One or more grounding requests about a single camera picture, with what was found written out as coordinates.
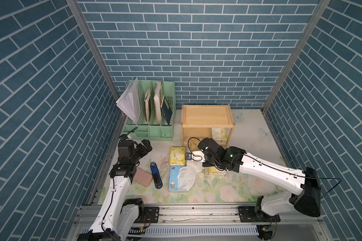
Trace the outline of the yellow white tissue pack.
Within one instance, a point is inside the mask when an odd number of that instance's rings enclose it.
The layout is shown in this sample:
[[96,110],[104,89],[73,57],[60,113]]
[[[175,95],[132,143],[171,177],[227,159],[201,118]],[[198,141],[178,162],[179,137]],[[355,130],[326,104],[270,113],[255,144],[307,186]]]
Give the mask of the yellow white tissue pack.
[[226,128],[212,128],[212,139],[219,145],[225,145],[228,140],[228,134]]
[[209,167],[209,175],[225,176],[225,171],[220,171],[216,167]]

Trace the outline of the yellow floral tissue pack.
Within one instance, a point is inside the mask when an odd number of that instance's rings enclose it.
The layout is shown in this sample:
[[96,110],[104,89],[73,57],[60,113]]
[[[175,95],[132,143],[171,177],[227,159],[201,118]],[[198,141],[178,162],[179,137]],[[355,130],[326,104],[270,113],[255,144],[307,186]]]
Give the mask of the yellow floral tissue pack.
[[171,146],[169,164],[171,166],[175,165],[185,166],[186,165],[185,153],[186,149],[184,146]]

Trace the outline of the blue cartoon tissue pack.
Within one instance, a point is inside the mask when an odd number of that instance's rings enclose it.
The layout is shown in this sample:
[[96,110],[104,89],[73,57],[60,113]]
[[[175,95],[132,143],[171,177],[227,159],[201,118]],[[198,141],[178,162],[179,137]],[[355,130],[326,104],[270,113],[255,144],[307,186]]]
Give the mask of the blue cartoon tissue pack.
[[197,172],[187,166],[175,165],[170,167],[169,191],[188,192],[194,185]]

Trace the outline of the orange beige tissue pack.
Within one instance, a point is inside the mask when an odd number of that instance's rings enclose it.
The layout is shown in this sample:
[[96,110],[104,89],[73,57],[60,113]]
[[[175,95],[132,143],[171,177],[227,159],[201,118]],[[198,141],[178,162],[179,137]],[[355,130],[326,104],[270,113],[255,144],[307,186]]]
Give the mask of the orange beige tissue pack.
[[193,151],[199,151],[199,148],[198,148],[198,144],[200,143],[199,139],[191,138],[188,143],[189,143],[189,149],[192,152]]

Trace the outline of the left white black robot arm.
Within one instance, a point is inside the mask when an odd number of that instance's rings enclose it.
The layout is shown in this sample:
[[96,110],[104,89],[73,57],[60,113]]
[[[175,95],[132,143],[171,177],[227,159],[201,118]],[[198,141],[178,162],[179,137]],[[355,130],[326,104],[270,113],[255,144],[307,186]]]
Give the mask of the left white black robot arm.
[[124,241],[136,220],[144,218],[142,199],[126,199],[141,158],[152,151],[149,140],[118,143],[118,161],[112,167],[110,184],[103,205],[87,233],[78,241]]

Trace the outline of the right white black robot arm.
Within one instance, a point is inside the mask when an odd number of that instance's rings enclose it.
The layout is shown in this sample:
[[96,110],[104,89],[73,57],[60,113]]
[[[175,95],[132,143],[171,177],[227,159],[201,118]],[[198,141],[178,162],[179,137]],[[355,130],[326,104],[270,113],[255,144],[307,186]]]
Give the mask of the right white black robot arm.
[[257,200],[255,213],[275,216],[296,210],[310,217],[317,218],[321,215],[320,178],[313,168],[300,170],[277,165],[238,147],[225,149],[212,138],[200,141],[198,150],[192,154],[202,162],[203,167],[253,175],[285,189],[279,195],[261,195]]

